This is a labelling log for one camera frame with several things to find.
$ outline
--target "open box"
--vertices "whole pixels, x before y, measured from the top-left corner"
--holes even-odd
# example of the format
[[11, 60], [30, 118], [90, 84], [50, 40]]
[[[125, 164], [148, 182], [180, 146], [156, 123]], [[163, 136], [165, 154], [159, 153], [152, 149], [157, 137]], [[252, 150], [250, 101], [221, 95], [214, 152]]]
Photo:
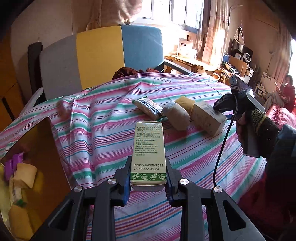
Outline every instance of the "open box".
[[50, 119], [45, 118], [24, 134], [1, 159], [0, 232], [5, 234], [7, 240], [14, 240], [14, 238], [8, 232], [8, 211], [11, 202], [8, 182], [4, 180], [3, 165], [14, 154], [21, 152], [24, 152], [23, 162], [37, 168], [33, 188], [22, 189], [22, 198], [27, 203], [25, 209], [34, 233], [71, 191], [71, 188], [77, 186], [57, 138], [57, 131]]

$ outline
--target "black cable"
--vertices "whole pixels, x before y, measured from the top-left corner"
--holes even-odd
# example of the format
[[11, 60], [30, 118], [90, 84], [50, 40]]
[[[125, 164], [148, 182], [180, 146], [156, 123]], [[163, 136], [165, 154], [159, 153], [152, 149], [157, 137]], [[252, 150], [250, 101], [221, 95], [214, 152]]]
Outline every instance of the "black cable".
[[213, 173], [213, 183], [214, 183], [214, 186], [217, 186], [216, 181], [215, 181], [215, 176], [216, 176], [217, 167], [218, 167], [218, 164], [219, 164], [221, 155], [222, 155], [222, 151], [223, 151], [224, 145], [226, 143], [226, 140], [227, 140], [228, 134], [230, 132], [230, 129], [232, 127], [232, 123], [233, 123], [233, 121], [235, 119], [235, 116], [237, 115], [238, 105], [237, 105], [237, 97], [236, 97], [236, 95], [234, 95], [234, 98], [235, 98], [235, 103], [236, 103], [235, 111], [234, 111], [234, 114], [233, 114], [233, 116], [231, 118], [230, 124], [228, 126], [228, 129], [227, 129], [226, 135], [224, 137], [224, 140], [223, 140], [223, 143], [222, 143], [222, 146], [221, 146], [221, 149], [220, 149], [220, 153], [219, 153], [219, 156], [218, 156], [218, 159], [216, 161], [215, 168], [214, 168], [214, 173]]

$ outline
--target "green leaf pattern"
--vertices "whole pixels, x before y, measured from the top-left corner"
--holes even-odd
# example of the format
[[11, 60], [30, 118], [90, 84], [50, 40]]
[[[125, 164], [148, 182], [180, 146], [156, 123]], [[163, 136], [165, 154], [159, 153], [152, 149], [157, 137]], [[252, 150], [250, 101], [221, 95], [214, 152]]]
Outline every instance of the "green leaf pattern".
[[131, 180], [165, 181], [166, 173], [131, 173]]

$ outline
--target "device handle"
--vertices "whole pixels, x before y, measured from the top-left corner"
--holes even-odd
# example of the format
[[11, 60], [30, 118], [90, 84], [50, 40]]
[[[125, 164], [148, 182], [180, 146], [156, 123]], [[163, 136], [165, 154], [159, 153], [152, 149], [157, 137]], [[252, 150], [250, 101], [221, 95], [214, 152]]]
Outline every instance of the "device handle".
[[257, 145], [256, 133], [253, 126], [247, 123], [243, 126], [244, 141], [242, 143], [242, 153], [246, 156], [260, 157]]

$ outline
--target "gray pants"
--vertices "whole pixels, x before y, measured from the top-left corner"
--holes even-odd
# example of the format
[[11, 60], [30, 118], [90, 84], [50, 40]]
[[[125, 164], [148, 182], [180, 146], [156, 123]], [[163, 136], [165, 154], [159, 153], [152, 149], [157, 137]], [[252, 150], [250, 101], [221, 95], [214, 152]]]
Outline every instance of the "gray pants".
[[273, 104], [277, 104], [279, 107], [284, 107], [285, 105], [277, 91], [267, 94], [267, 100], [264, 104], [265, 111], [268, 111]]

